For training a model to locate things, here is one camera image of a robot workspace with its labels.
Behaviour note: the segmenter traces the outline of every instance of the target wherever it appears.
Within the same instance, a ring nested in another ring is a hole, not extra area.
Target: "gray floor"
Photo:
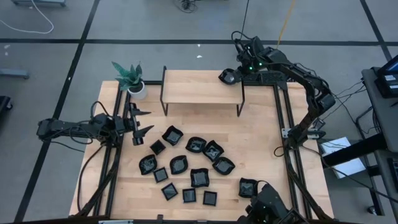
[[[0,39],[79,39],[93,2],[68,0],[66,8],[40,5],[55,25],[51,34],[25,34],[0,24]],[[384,40],[398,41],[398,25],[392,22],[398,1],[366,2]],[[197,12],[185,14],[171,1],[101,0],[88,38],[226,40],[232,31],[241,29],[245,1],[206,0],[197,5]],[[245,33],[258,35],[262,40],[276,40],[289,6],[290,0],[252,0]],[[49,28],[34,9],[17,7],[8,0],[0,1],[0,19],[21,29],[44,31]],[[297,1],[283,39],[377,41],[359,0]],[[14,220],[41,147],[35,135],[37,122],[52,116],[76,48],[77,44],[0,44],[0,67],[26,69],[31,75],[28,80],[0,77],[0,95],[14,100],[14,108],[2,122],[0,131],[0,223]],[[335,93],[358,82],[362,69],[386,63],[380,46],[281,45],[279,48],[292,62],[301,62],[316,70]],[[395,56],[398,47],[389,47],[389,51]],[[200,47],[197,44],[85,44],[60,119],[79,121],[89,116],[101,82],[115,77],[110,61],[124,66],[141,62],[144,79],[160,80],[163,65],[169,69],[222,70],[238,66],[235,56],[234,46],[229,44],[201,44]],[[346,105],[353,117],[357,117],[370,102],[366,92],[362,92]],[[373,126],[369,115],[361,121],[365,130]],[[326,122],[324,130],[328,139],[360,138],[343,108]],[[62,141],[84,149],[68,139]],[[68,215],[82,156],[80,152],[51,145],[25,220]],[[325,174],[336,218],[347,222],[395,223],[387,200],[382,199],[385,217],[370,215],[366,213],[366,207],[371,205],[367,189],[349,180],[337,180],[328,170]],[[365,174],[355,177],[369,183]],[[383,191],[380,178],[376,178],[376,182]]]

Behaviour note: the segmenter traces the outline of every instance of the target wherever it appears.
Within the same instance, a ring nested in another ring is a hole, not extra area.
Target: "green plant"
[[[113,67],[119,72],[118,77],[115,78],[120,83],[121,90],[127,90],[130,87],[137,88],[141,82],[142,68],[138,64],[136,68],[130,66],[130,71],[124,69],[120,64],[112,62]]]

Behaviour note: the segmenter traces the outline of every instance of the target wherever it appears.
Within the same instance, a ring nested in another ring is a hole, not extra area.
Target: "white pot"
[[[137,100],[143,100],[146,96],[147,96],[147,88],[145,87],[145,83],[142,82],[142,89],[141,91],[134,93],[132,91],[130,91],[130,89],[127,89],[127,91],[130,93],[131,97],[133,97],[134,99]]]

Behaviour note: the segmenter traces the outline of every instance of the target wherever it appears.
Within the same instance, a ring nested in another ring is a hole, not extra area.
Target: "white paper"
[[[325,143],[321,144],[321,147],[322,147],[323,151],[325,152],[324,155],[322,155],[322,156],[339,151],[341,149],[340,146],[348,147],[351,145],[346,137],[339,138],[339,139],[329,141],[329,142],[325,142]],[[352,159],[348,162],[335,165],[335,166],[333,166],[333,168],[335,168],[347,175],[356,174],[357,172],[361,172],[361,171],[365,170],[365,166],[363,166],[363,163],[359,158]],[[337,178],[339,178],[339,179],[345,177],[343,174],[340,174],[339,172],[336,172],[335,170],[334,170],[334,172],[335,172]]]

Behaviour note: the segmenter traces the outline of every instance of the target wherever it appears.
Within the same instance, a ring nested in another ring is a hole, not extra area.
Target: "black floor stripe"
[[[68,76],[65,80],[65,83],[64,83],[62,91],[61,91],[60,98],[58,99],[58,103],[55,108],[53,118],[58,119],[61,114],[61,110],[62,110],[63,104],[65,102],[65,99],[67,97],[67,93],[68,93],[69,86],[70,86],[72,78],[73,78],[73,74],[75,73],[76,66],[79,62],[80,55],[83,50],[83,46],[85,44],[85,40],[87,39],[88,31],[90,30],[91,24],[93,23],[94,15],[97,10],[99,2],[100,2],[100,0],[95,0],[93,7],[91,8],[90,15],[88,16],[88,20],[86,22],[85,29],[83,31],[83,34],[81,35],[81,39],[80,39],[79,45],[76,50],[75,57],[73,58],[72,64],[71,64],[69,72],[68,72]],[[39,156],[36,160],[32,174],[30,175],[30,179],[29,179],[27,187],[25,189],[24,196],[21,200],[21,203],[19,204],[19,208],[18,208],[17,214],[15,216],[14,222],[22,222],[24,220],[27,208],[29,206],[30,199],[32,198],[32,195],[33,195],[36,183],[37,183],[37,179],[39,178],[40,171],[42,170],[43,163],[44,163],[45,157],[47,155],[47,151],[49,150],[49,147],[50,147],[50,144],[48,142],[44,142],[40,149]]]
[[[390,61],[392,59],[390,51],[388,51],[387,45],[386,45],[386,43],[385,43],[385,41],[383,39],[383,36],[380,33],[379,28],[377,27],[376,21],[374,20],[374,18],[372,16],[372,13],[371,13],[371,11],[369,9],[369,6],[368,6],[368,4],[366,3],[365,0],[360,0],[360,1],[361,1],[363,9],[365,11],[365,14],[368,17],[368,20],[369,20],[369,22],[370,22],[370,24],[372,26],[374,35],[376,35],[376,38],[377,38],[377,40],[380,43],[381,49],[382,49],[382,51],[384,53],[384,56],[386,57],[386,59],[388,61]]]
[[[0,38],[0,43],[11,44],[79,44],[80,39],[18,39]]]
[[[79,44],[80,39],[0,39],[8,44]],[[262,40],[264,45],[276,45],[277,40]],[[386,46],[398,46],[398,42],[384,42]],[[233,44],[231,40],[119,40],[87,39],[85,44]],[[302,46],[378,46],[378,41],[328,41],[328,40],[282,40],[281,45]]]

